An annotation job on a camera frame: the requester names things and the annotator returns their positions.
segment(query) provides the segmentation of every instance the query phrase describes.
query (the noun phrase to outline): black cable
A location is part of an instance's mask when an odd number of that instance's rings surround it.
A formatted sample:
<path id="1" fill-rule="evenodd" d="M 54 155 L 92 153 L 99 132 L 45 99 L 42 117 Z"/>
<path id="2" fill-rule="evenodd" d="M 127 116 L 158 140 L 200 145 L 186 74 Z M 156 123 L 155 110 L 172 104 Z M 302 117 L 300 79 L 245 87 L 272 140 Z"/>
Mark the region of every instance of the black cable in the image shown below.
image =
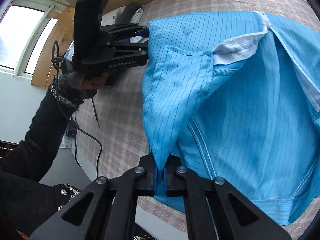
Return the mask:
<path id="1" fill-rule="evenodd" d="M 101 156 L 101 152 L 102 152 L 102 144 L 101 142 L 95 138 L 94 136 L 92 136 L 91 134 L 87 133 L 86 131 L 82 130 L 81 128 L 77 127 L 77 129 L 84 133 L 85 135 L 89 136 L 90 138 L 92 138 L 93 140 L 95 140 L 97 143 L 99 143 L 100 145 L 100 151 L 99 151 L 99 154 L 98 154 L 98 158 L 97 158 L 97 166 L 96 166 L 96 173 L 97 173 L 97 177 L 99 177 L 99 160 L 100 160 L 100 156 Z"/>
<path id="2" fill-rule="evenodd" d="M 76 136 L 74 137 L 75 139 L 75 159 L 76 159 L 76 163 L 80 166 L 79 162 L 78 162 L 78 159 L 77 159 L 77 139 L 76 139 Z"/>
<path id="3" fill-rule="evenodd" d="M 68 120 L 68 122 L 70 121 L 70 119 L 67 117 L 67 115 L 65 114 L 65 112 L 63 111 L 63 109 L 61 108 L 60 106 L 60 102 L 59 102 L 59 86 L 58 86 L 58 82 L 59 82 L 59 70 L 61 69 L 61 67 L 59 67 L 59 63 L 62 62 L 62 61 L 65 61 L 66 59 L 64 57 L 60 57 L 59 56 L 59 44 L 58 44 L 58 41 L 55 41 L 53 46 L 52 46 L 52 58 L 51 58 L 51 61 L 52 61 L 52 65 L 53 67 L 57 70 L 57 76 L 56 76 L 56 93 L 57 93 L 57 104 L 58 104 L 58 107 L 60 109 L 60 111 L 62 112 L 63 116 Z M 97 177 L 99 177 L 99 160 L 100 160 L 100 156 L 101 156 L 101 152 L 102 152 L 102 144 L 101 142 L 95 138 L 94 136 L 92 136 L 91 134 L 87 133 L 86 131 L 82 130 L 78 123 L 76 122 L 76 128 L 78 129 L 78 131 L 84 133 L 85 135 L 89 136 L 90 138 L 92 138 L 93 140 L 95 140 L 97 143 L 99 143 L 100 145 L 100 151 L 99 151 L 99 154 L 98 154 L 98 158 L 97 158 L 97 167 L 96 167 L 96 173 L 97 173 Z M 80 166 L 80 164 L 78 163 L 78 160 L 77 160 L 77 144 L 75 146 L 75 158 L 76 158 L 76 163 Z"/>
<path id="4" fill-rule="evenodd" d="M 78 127 L 80 127 L 80 125 L 78 124 L 77 119 L 76 119 L 76 112 L 75 112 L 75 122 L 76 122 L 76 125 L 77 125 Z"/>

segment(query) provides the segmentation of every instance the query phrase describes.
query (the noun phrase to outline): black jacket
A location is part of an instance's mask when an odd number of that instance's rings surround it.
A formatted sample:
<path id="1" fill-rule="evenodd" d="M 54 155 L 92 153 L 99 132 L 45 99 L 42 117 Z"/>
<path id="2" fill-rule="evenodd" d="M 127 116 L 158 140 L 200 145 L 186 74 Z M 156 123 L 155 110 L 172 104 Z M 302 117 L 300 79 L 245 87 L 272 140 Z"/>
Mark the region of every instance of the black jacket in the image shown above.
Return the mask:
<path id="1" fill-rule="evenodd" d="M 48 90 L 24 141 L 0 159 L 0 216 L 27 236 L 67 203 L 73 193 L 65 186 L 38 183 L 57 155 L 67 124 Z"/>

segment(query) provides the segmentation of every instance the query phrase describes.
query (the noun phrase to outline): light blue jacket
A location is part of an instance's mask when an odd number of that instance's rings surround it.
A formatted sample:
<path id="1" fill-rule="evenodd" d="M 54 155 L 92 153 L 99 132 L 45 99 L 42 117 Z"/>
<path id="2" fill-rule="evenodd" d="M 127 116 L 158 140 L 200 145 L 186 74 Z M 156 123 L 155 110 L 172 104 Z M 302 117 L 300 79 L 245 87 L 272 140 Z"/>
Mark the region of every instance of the light blue jacket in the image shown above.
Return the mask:
<path id="1" fill-rule="evenodd" d="M 161 172 L 169 153 L 226 178 L 280 225 L 320 195 L 320 34 L 260 12 L 149 23 L 143 125 Z M 182 198 L 159 201 L 184 211 Z"/>

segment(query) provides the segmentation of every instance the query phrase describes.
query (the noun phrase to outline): white stitching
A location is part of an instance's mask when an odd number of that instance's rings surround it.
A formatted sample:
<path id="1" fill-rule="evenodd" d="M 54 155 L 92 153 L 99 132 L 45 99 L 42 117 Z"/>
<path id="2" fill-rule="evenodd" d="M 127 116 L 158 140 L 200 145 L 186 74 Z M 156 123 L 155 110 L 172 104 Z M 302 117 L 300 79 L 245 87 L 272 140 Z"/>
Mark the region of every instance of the white stitching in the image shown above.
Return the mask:
<path id="1" fill-rule="evenodd" d="M 289 57 L 291 58 L 291 60 L 293 61 L 293 63 L 296 65 L 296 67 L 303 73 L 303 75 L 308 79 L 308 81 L 314 86 L 314 88 L 317 90 L 317 92 L 320 93 L 319 88 L 316 86 L 316 84 L 314 84 L 314 82 L 309 78 L 309 76 L 305 73 L 305 71 L 300 67 L 300 65 L 298 64 L 298 62 L 295 60 L 295 58 L 291 55 L 291 53 L 289 52 L 287 46 L 284 44 L 283 40 L 281 39 L 279 33 L 277 33 L 277 31 L 271 27 L 272 32 L 276 35 L 276 37 L 279 39 L 281 45 L 284 47 L 285 51 L 288 53 Z M 316 99 L 312 96 L 314 102 L 316 103 L 317 107 L 320 108 L 320 105 L 318 104 L 318 102 L 316 101 Z"/>
<path id="2" fill-rule="evenodd" d="M 188 127 L 190 128 L 191 132 L 193 133 L 193 136 L 194 136 L 195 139 L 196 139 L 196 142 L 197 142 L 197 145 L 198 145 L 198 147 L 199 147 L 201 156 L 203 157 L 202 159 L 204 160 L 204 164 L 205 164 L 205 166 L 207 167 L 207 172 L 208 172 L 208 174 L 209 174 L 209 177 L 210 177 L 210 179 L 213 179 L 212 176 L 211 176 L 211 173 L 210 173 L 210 171 L 209 171 L 209 166 L 208 166 L 208 164 L 207 164 L 207 161 L 205 160 L 205 157 L 204 157 L 202 148 L 201 148 L 201 146 L 200 146 L 200 141 L 199 141 L 199 139 L 198 139 L 198 137 L 197 137 L 197 135 L 196 135 L 196 132 L 193 130 L 193 128 L 192 128 L 192 126 L 191 126 L 190 123 L 188 123 Z"/>
<path id="3" fill-rule="evenodd" d="M 197 127 L 197 129 L 198 129 L 198 132 L 199 132 L 199 134 L 200 134 L 200 136 L 201 136 L 201 139 L 202 139 L 202 141 L 203 141 L 205 150 L 207 151 L 207 155 L 208 155 L 208 158 L 209 158 L 210 163 L 211 163 L 211 167 L 212 167 L 212 170 L 213 170 L 214 177 L 217 177 L 217 174 L 216 174 L 216 172 L 215 172 L 215 170 L 214 170 L 214 167 L 213 167 L 213 164 L 212 164 L 212 160 L 211 160 L 211 157 L 210 157 L 210 155 L 209 155 L 209 151 L 208 151 L 207 145 L 206 145 L 206 143 L 205 143 L 205 141 L 204 141 L 204 138 L 203 138 L 203 136 L 202 136 L 202 134 L 201 134 L 201 132 L 200 132 L 200 129 L 199 129 L 198 125 L 196 124 L 195 119 L 192 118 L 192 120 L 193 120 L 194 124 L 196 125 L 196 127 Z"/>
<path id="4" fill-rule="evenodd" d="M 234 72 L 238 71 L 238 69 L 232 69 L 232 68 L 220 68 L 212 71 L 212 76 L 228 76 L 233 74 Z"/>
<path id="5" fill-rule="evenodd" d="M 317 162 L 318 158 L 315 159 L 314 163 L 312 164 L 310 170 L 308 171 L 308 173 L 306 174 L 306 176 L 304 177 L 304 179 L 300 182 L 299 186 L 297 187 L 296 191 L 294 192 L 292 199 L 294 199 L 296 197 L 296 195 L 300 192 L 300 190 L 302 189 L 303 185 L 305 184 L 305 182 L 307 181 L 307 179 L 310 177 L 312 171 L 314 171 L 315 166 L 316 166 L 316 162 Z"/>

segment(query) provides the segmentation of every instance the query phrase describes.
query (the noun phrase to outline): window frame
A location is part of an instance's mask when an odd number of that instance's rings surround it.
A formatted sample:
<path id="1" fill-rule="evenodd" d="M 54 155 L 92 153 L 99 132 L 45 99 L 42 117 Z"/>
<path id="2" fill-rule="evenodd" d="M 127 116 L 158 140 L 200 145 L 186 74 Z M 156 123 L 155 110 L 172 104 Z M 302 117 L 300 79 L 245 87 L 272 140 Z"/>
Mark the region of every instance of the window frame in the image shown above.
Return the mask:
<path id="1" fill-rule="evenodd" d="M 51 19 L 49 14 L 53 12 L 61 14 L 69 4 L 64 0 L 14 0 L 11 5 L 26 7 L 44 12 L 43 16 L 34 28 L 33 32 L 31 33 L 28 41 L 24 46 L 24 49 L 18 60 L 16 69 L 14 70 L 8 67 L 0 66 L 0 72 L 9 73 L 14 76 L 20 76 L 31 80 L 33 75 L 26 73 L 25 71 L 31 54 L 33 52 L 33 49 L 35 48 L 36 43 L 38 42 L 38 39 L 42 34 L 42 31 Z"/>

